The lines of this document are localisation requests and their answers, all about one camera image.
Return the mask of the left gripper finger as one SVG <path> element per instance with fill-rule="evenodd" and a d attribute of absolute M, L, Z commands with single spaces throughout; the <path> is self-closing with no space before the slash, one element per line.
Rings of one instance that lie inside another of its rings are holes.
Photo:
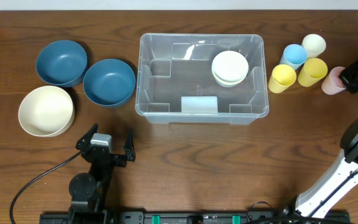
<path fill-rule="evenodd" d="M 83 137 L 76 142 L 75 148 L 79 151 L 87 151 L 91 145 L 91 138 L 95 133 L 97 133 L 97 130 L 98 124 L 94 123 L 94 125 L 89 129 L 89 131 L 85 133 Z"/>
<path fill-rule="evenodd" d="M 124 144 L 124 152 L 127 161 L 134 162 L 135 161 L 135 149 L 133 142 L 133 131 L 130 129 L 127 135 L 125 144 Z"/>

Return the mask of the pink cup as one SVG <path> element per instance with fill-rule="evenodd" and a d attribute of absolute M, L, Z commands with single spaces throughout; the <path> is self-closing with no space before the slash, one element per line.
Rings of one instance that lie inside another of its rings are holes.
<path fill-rule="evenodd" d="M 334 67 L 321 84 L 322 91 L 327 95 L 335 95 L 346 89 L 339 78 L 339 74 L 345 67 Z"/>

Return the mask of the light blue cup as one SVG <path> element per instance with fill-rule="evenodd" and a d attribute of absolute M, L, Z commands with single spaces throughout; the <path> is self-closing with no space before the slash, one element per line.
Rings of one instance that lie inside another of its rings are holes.
<path fill-rule="evenodd" d="M 280 64 L 285 64 L 297 70 L 307 60 L 307 52 L 304 47 L 298 44 L 290 44 L 285 47 Z"/>

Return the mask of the yellow small bowl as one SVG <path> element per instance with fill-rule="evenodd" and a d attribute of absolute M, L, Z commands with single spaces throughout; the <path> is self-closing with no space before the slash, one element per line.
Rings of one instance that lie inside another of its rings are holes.
<path fill-rule="evenodd" d="M 213 74 L 213 77 L 216 80 L 216 82 L 221 82 L 221 83 L 240 83 L 245 79 L 245 77 L 243 77 L 242 79 L 240 79 L 239 81 L 236 81 L 236 82 L 226 82 L 226 81 L 223 81 L 222 79 L 220 79 L 219 77 L 217 77 L 215 74 Z"/>

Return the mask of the white small bowl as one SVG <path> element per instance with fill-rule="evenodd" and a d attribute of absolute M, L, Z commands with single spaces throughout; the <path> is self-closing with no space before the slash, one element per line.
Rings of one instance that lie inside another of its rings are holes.
<path fill-rule="evenodd" d="M 212 61 L 212 73 L 226 82 L 236 82 L 246 77 L 249 72 L 247 59 L 239 52 L 223 51 Z"/>

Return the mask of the grey small bowl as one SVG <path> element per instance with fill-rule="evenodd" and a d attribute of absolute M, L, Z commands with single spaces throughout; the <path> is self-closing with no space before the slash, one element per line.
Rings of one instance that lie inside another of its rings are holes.
<path fill-rule="evenodd" d="M 226 88 L 234 87 L 234 86 L 236 86 L 238 84 L 239 83 L 221 83 L 221 82 L 218 82 L 218 85 L 221 85 L 221 86 L 226 87 Z"/>

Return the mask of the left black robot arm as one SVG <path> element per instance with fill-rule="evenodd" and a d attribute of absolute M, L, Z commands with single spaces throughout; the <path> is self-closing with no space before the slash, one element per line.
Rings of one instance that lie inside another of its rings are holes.
<path fill-rule="evenodd" d="M 132 131 L 127 135 L 124 154 L 113 154 L 112 137 L 97 130 L 98 125 L 94 124 L 76 143 L 76 149 L 91 167 L 70 181 L 68 223 L 112 223 L 112 211 L 105 208 L 112 172 L 115 167 L 125 167 L 127 162 L 135 161 Z"/>

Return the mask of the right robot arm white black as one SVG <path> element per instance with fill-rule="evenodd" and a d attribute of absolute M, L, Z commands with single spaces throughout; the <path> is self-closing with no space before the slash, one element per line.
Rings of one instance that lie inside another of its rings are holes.
<path fill-rule="evenodd" d="M 358 93 L 358 60 L 337 75 L 352 94 Z M 311 218 L 324 218 L 329 210 L 358 184 L 358 119 L 343 134 L 340 151 L 332 166 L 306 192 L 295 200 L 291 212 Z"/>

